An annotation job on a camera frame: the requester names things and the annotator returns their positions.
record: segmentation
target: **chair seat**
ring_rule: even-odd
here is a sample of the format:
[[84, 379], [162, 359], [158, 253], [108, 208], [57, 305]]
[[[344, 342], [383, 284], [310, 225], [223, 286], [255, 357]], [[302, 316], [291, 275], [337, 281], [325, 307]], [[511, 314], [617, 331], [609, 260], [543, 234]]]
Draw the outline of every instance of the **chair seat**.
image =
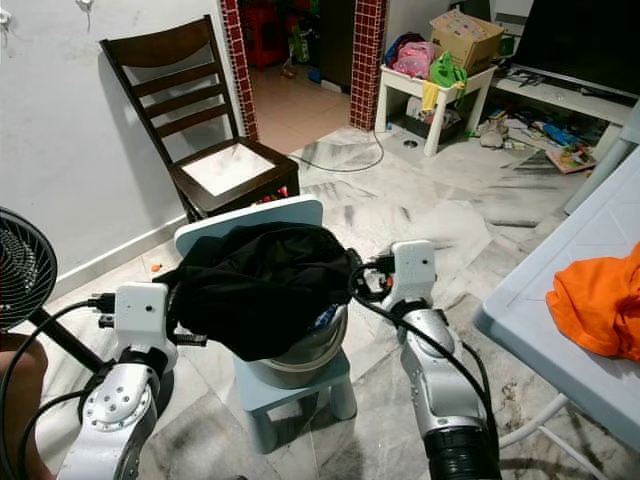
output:
[[169, 167], [176, 187], [202, 217], [244, 208], [287, 186], [299, 194], [298, 165], [281, 153], [238, 137]]

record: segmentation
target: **white wall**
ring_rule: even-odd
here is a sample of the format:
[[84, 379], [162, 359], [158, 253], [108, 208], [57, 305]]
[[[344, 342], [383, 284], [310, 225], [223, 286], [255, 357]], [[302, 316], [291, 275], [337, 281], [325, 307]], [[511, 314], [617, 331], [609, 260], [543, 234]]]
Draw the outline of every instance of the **white wall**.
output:
[[431, 37], [429, 21], [449, 10], [450, 0], [389, 0], [385, 31], [385, 53], [400, 35], [413, 32]]
[[181, 216], [98, 41], [210, 13], [227, 59], [218, 0], [95, 0], [89, 33], [74, 0], [4, 0], [2, 7], [14, 15], [15, 34], [0, 50], [0, 205], [45, 232], [60, 273]]

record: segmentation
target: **light blue stool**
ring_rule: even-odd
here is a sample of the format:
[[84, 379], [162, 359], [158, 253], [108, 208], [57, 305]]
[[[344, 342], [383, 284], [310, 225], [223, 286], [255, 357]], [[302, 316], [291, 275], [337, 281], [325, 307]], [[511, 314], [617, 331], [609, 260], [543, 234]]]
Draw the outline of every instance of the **light blue stool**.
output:
[[339, 420], [347, 420], [356, 414], [356, 397], [349, 378], [349, 360], [342, 349], [313, 383], [302, 388], [283, 389], [268, 385], [255, 376], [246, 362], [235, 355], [233, 366], [240, 403], [247, 414], [248, 433], [253, 448], [258, 453], [271, 452], [278, 442], [278, 435], [268, 412], [280, 405], [330, 388], [331, 413]]

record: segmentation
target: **cardboard box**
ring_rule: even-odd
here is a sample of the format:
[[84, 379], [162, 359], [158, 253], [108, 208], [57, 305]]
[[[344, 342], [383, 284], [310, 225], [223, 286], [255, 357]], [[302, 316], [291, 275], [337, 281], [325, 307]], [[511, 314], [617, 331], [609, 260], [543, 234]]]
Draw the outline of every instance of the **cardboard box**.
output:
[[[504, 28], [469, 15], [466, 15], [466, 17], [472, 19], [473, 22], [486, 31], [486, 38], [474, 41], [470, 39], [469, 35], [457, 35], [450, 29], [440, 29], [434, 26], [431, 33], [431, 42], [435, 46], [436, 58], [445, 51], [451, 52], [453, 62], [463, 67], [467, 71], [467, 75], [471, 76], [486, 69], [495, 54], [498, 53]], [[431, 22], [432, 25], [434, 23], [438, 23], [438, 19]]]

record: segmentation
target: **yellow cloth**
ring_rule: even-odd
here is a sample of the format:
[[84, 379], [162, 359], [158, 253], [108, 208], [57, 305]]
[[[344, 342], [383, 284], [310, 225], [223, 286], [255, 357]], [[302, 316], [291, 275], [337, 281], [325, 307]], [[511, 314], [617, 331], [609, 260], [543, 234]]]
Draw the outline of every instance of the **yellow cloth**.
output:
[[423, 82], [422, 87], [422, 111], [430, 112], [438, 99], [438, 85], [427, 80]]

